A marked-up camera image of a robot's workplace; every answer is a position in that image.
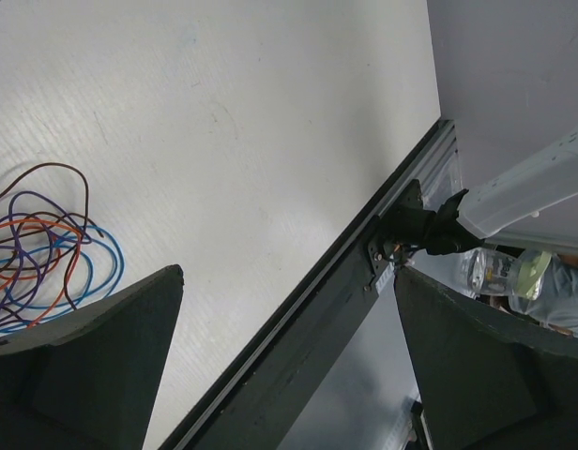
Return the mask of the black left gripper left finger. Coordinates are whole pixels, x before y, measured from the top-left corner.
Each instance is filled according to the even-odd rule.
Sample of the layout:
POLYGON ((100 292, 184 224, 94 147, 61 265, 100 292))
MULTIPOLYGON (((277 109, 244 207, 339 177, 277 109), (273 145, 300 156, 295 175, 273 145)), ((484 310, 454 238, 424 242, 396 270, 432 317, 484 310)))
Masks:
POLYGON ((169 265, 0 337, 0 449, 140 449, 183 297, 169 265))

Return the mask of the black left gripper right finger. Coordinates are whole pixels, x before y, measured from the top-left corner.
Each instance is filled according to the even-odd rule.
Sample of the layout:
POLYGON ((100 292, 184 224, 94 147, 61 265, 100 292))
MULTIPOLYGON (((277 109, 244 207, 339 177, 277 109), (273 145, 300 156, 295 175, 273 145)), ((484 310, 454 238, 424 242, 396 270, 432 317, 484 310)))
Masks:
POLYGON ((395 296, 436 449, 578 449, 578 338, 398 271, 395 296))

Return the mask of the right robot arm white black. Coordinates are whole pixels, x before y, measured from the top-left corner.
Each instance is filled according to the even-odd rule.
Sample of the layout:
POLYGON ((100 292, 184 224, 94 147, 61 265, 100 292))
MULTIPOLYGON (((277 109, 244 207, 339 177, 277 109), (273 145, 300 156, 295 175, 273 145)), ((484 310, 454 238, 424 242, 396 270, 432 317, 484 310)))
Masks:
POLYGON ((578 126, 495 179, 449 197, 435 212, 395 202, 380 220, 378 242, 430 255, 464 253, 533 213, 578 195, 578 126))

